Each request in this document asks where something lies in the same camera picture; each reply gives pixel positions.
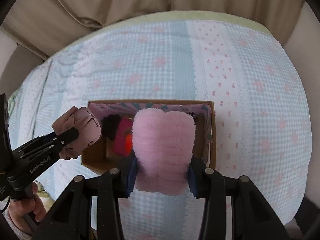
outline pink object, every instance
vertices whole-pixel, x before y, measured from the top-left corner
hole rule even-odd
[[[140,110],[132,128],[133,150],[138,161],[135,187],[170,196],[184,194],[195,131],[192,116],[184,112]]]
[[[93,113],[87,107],[80,109],[73,106],[66,113],[60,116],[52,125],[57,135],[75,127],[79,137],[63,147],[59,153],[61,159],[76,159],[82,151],[100,139],[101,127]]]
[[[132,133],[132,125],[133,122],[128,118],[123,118],[120,121],[113,146],[115,153],[125,157],[129,156],[130,152],[127,152],[125,145],[126,136]]]

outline human hand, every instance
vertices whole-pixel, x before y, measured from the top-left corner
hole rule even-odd
[[[36,215],[36,221],[41,222],[47,214],[41,199],[37,195],[37,184],[33,182],[31,184],[31,189],[35,196],[34,199],[23,199],[15,202],[10,200],[10,204],[8,206],[8,212],[12,222],[16,225],[17,228],[28,235],[32,235],[33,231],[24,220],[23,215],[33,211]]]

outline bed sheet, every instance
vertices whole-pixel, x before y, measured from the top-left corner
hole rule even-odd
[[[10,117],[12,147],[51,132],[53,121],[72,105],[125,98],[212,100],[216,169],[234,178],[250,176],[284,224],[293,218],[306,185],[310,119],[300,78],[270,35],[212,20],[98,33],[28,76]],[[79,159],[60,160],[38,180],[56,199],[78,174],[95,176]],[[197,238],[203,202],[189,191],[171,198],[134,190],[120,204],[126,239]]]

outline silver screw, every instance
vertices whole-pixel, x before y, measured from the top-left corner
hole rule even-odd
[[[244,183],[249,182],[249,178],[247,176],[241,176],[240,180]]]
[[[110,172],[110,174],[115,175],[115,174],[117,174],[119,172],[119,169],[118,168],[112,168],[112,169],[110,169],[109,172]]]
[[[75,176],[75,178],[73,179],[75,182],[80,182],[83,179],[83,177],[81,175]]]
[[[214,173],[214,170],[211,169],[211,168],[206,168],[206,169],[204,170],[204,172],[205,172],[206,174],[213,174],[213,173]]]

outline pink fluffy object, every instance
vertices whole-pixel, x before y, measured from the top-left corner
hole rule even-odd
[[[184,194],[195,131],[193,118],[183,112],[165,113],[157,108],[137,112],[132,128],[138,161],[136,189],[170,196]]]

